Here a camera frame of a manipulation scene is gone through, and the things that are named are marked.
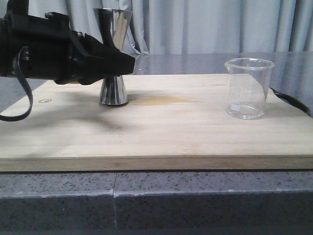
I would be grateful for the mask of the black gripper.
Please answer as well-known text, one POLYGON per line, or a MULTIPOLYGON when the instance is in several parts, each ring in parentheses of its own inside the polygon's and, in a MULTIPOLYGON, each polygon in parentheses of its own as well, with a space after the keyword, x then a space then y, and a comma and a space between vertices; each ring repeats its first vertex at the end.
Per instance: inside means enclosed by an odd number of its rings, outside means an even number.
POLYGON ((69 17, 48 12, 44 18, 8 11, 0 21, 0 74, 14 77, 13 59, 22 53, 24 76, 59 85, 90 85, 110 76, 133 73, 135 58, 120 52, 114 35, 118 14, 98 9, 103 44, 84 34, 69 38, 69 17))

